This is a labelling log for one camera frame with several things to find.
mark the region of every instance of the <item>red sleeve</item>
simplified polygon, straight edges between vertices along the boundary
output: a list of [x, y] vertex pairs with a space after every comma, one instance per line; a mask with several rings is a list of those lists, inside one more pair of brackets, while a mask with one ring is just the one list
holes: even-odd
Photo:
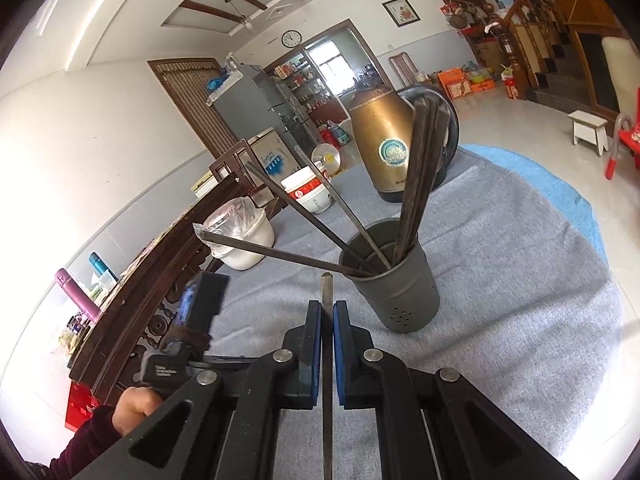
[[51, 461], [45, 476], [47, 480], [70, 480], [120, 439], [111, 423], [113, 410], [111, 406], [99, 406], [94, 410], [92, 417], [78, 428], [60, 458]]

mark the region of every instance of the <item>gray metal cup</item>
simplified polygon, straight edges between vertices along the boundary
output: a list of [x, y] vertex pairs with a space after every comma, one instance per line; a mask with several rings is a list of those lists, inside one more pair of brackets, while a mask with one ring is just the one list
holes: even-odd
[[[367, 232], [389, 261], [392, 260], [394, 252], [398, 225], [399, 219], [391, 218], [367, 227]], [[374, 268], [382, 266], [376, 253], [361, 234], [351, 238], [348, 245]], [[352, 269], [362, 268], [351, 254], [344, 251], [340, 253], [338, 262]], [[440, 307], [440, 295], [427, 256], [418, 240], [406, 258], [393, 269], [372, 278], [348, 278], [367, 300], [380, 321], [393, 332], [407, 333], [420, 330], [433, 319]]]

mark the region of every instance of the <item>red plastic chair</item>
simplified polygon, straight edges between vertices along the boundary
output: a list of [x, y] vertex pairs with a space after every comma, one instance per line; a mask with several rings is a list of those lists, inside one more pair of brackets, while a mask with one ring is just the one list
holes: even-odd
[[616, 125], [613, 130], [613, 147], [611, 149], [611, 157], [609, 158], [609, 163], [607, 164], [607, 169], [604, 173], [604, 176], [607, 179], [611, 180], [613, 178], [613, 172], [616, 170], [620, 142], [634, 152], [636, 168], [640, 170], [640, 142], [633, 140], [633, 134], [638, 134], [640, 136], [640, 88], [638, 89], [638, 111], [636, 123], [634, 124], [633, 119], [627, 114], [620, 114], [616, 118]]

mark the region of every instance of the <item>electric kettle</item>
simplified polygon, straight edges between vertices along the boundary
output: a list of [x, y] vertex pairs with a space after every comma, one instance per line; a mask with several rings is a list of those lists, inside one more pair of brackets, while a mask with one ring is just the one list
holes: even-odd
[[458, 115], [444, 91], [420, 83], [396, 92], [368, 81], [357, 83], [356, 88], [349, 110], [353, 137], [373, 187], [386, 202], [402, 202], [414, 122], [414, 112], [407, 101], [425, 94], [435, 94], [444, 101], [451, 118], [433, 188], [442, 184], [460, 139]]

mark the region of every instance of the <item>refrigerator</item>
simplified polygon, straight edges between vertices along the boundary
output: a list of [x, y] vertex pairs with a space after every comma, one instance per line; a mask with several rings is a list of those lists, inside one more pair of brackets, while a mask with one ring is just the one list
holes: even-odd
[[313, 121], [285, 84], [274, 82], [260, 66], [241, 65], [242, 77], [213, 102], [220, 116], [238, 139], [250, 139], [268, 128], [276, 130], [298, 163], [294, 147], [311, 156], [324, 142]]

